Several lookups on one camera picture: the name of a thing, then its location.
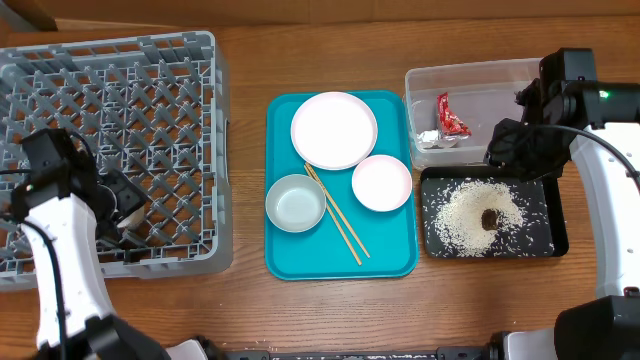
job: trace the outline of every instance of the wooden chopsticks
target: wooden chopsticks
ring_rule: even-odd
[[[336,204],[336,202],[333,200],[333,197],[331,197],[331,194],[329,194],[329,191],[324,186],[324,184],[322,183],[322,180],[320,180],[320,177],[318,176],[318,174],[316,174],[316,172],[313,169],[313,167],[311,166],[311,164],[305,163],[304,164],[304,169],[307,171],[307,174],[309,175],[309,177],[311,177],[316,182],[318,182],[318,184],[320,184],[320,187],[322,187],[322,190],[324,191],[324,194],[327,196],[327,199],[329,199],[329,202],[335,208],[336,212],[338,213],[338,215],[340,216],[340,218],[344,222],[345,226],[347,227],[347,229],[349,229],[349,232],[351,233],[351,235],[353,235],[353,238],[356,240],[358,245],[360,245],[360,248],[362,249],[362,251],[364,251],[365,255],[367,255],[367,258],[370,258],[371,256],[369,255],[369,252],[367,251],[367,248],[364,247],[364,245],[362,244],[362,241],[360,241],[360,238],[358,237],[356,232],[351,227],[351,224],[349,224],[349,221],[347,220],[347,218],[344,216],[344,214],[342,213],[342,211],[338,207],[338,204]],[[329,210],[329,215],[331,215],[331,218],[333,218],[333,222],[338,227],[338,230],[340,231],[340,234],[342,235],[342,238],[347,243],[347,246],[349,247],[349,250],[351,250],[351,254],[353,254],[353,257],[356,259],[356,262],[358,263],[358,265],[362,265],[362,261],[360,261],[360,257],[358,256],[358,254],[354,250],[353,245],[351,245],[351,241],[349,241],[349,238],[347,237],[347,235],[345,234],[344,230],[342,229],[342,226],[340,225],[340,222],[338,221],[338,219],[336,218],[335,214],[333,213],[333,210],[331,210],[331,206],[327,206],[327,210]]]

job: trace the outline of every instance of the red wrapper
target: red wrapper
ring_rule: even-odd
[[[449,109],[449,93],[438,95],[438,117],[445,136],[469,136],[471,130]]]

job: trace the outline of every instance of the blue tray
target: blue tray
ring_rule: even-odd
[[[411,169],[404,104],[390,91],[355,91],[373,111],[378,122],[378,141],[371,155],[391,155]],[[316,93],[286,94],[271,102],[267,111],[265,196],[273,183],[290,174],[306,174],[304,160],[291,142],[291,122],[296,110]],[[377,213],[365,208],[351,189],[354,168],[342,171],[316,169],[318,176],[347,217],[371,258],[351,243],[362,259],[358,266],[325,213],[313,229],[290,234],[275,227],[265,213],[265,260],[273,275],[283,280],[363,279],[400,277],[418,262],[416,210],[413,194],[399,209]]]

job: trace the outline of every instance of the white plate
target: white plate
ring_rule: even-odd
[[[373,211],[399,208],[413,190],[409,169],[388,155],[375,155],[362,161],[353,171],[351,186],[362,205]]]
[[[322,187],[306,175],[289,175],[276,181],[265,200],[269,220],[287,232],[307,231],[316,226],[326,207]]]
[[[325,170],[343,170],[364,160],[378,138],[378,124],[364,101],[326,92],[305,101],[293,116],[291,140],[300,156]]]

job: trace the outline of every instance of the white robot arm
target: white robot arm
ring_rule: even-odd
[[[540,78],[516,102],[522,120],[496,125],[485,160],[522,180],[560,176],[575,162],[596,243],[598,299],[562,312],[553,329],[498,339],[503,358],[638,359],[640,85],[598,82],[591,50],[560,49],[540,62]]]
[[[22,146],[31,173],[2,217],[22,223],[37,269],[36,358],[206,360],[198,341],[163,349],[119,319],[107,294],[96,236],[118,239],[117,226],[135,223],[146,195],[119,172],[98,175],[93,156],[79,152],[65,130],[40,130]]]

